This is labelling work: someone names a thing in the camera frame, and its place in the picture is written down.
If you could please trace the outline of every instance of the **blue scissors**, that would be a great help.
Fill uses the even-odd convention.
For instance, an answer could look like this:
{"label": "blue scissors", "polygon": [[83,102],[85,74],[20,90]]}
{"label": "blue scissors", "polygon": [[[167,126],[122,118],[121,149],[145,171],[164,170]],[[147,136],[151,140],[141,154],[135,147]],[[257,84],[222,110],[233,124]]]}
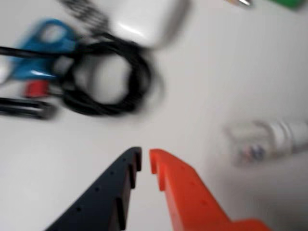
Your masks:
{"label": "blue scissors", "polygon": [[[76,47],[76,36],[65,23],[49,19],[41,22],[20,49],[43,52],[70,52]],[[46,79],[57,76],[52,72],[56,58],[12,58],[12,77],[17,80]]]}

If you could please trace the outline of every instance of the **clear plastic bottle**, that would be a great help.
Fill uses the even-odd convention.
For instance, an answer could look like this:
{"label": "clear plastic bottle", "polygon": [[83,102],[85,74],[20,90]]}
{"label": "clear plastic bottle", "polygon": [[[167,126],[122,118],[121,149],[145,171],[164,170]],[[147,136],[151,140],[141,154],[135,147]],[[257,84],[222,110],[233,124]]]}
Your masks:
{"label": "clear plastic bottle", "polygon": [[254,121],[227,126],[236,165],[259,163],[291,155],[308,145],[305,121]]}

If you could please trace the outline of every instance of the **black cable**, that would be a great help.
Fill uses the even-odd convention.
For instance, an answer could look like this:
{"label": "black cable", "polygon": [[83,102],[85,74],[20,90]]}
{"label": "black cable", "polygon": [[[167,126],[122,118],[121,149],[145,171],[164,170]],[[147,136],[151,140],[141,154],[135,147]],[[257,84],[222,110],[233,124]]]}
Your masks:
{"label": "black cable", "polygon": [[[25,51],[13,48],[0,47],[0,55],[17,56],[24,58],[50,58],[66,56],[72,58],[73,64],[67,73],[59,78],[62,88],[61,95],[64,104],[72,111],[91,116],[115,116],[135,111],[149,90],[152,73],[149,65],[141,56],[142,49],[132,42],[123,41],[107,33],[99,35],[105,41],[90,45],[80,44],[72,53],[47,53]],[[80,86],[77,85],[74,72],[87,55],[117,54],[129,63],[131,71],[128,77],[128,92],[114,104],[103,104],[95,101]]]}

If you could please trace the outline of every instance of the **red object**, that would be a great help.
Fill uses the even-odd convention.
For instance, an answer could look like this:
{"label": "red object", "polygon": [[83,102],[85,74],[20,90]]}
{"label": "red object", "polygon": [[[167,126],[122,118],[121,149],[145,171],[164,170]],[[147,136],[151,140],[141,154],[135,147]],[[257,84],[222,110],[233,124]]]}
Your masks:
{"label": "red object", "polygon": [[232,222],[197,172],[159,149],[150,151],[151,169],[165,191],[174,231],[270,231],[254,219]]}
{"label": "red object", "polygon": [[30,80],[26,85],[26,98],[43,98],[47,97],[49,82],[48,80]]}

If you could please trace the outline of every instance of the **black plastic piece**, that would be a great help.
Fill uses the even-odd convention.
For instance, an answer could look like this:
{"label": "black plastic piece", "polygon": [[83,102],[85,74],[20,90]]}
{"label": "black plastic piece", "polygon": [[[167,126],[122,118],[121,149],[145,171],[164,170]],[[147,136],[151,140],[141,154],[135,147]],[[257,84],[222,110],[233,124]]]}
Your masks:
{"label": "black plastic piece", "polygon": [[141,171],[141,148],[130,148],[46,231],[125,230],[130,189]]}
{"label": "black plastic piece", "polygon": [[49,119],[53,116],[55,107],[50,103],[0,98],[0,115]]}

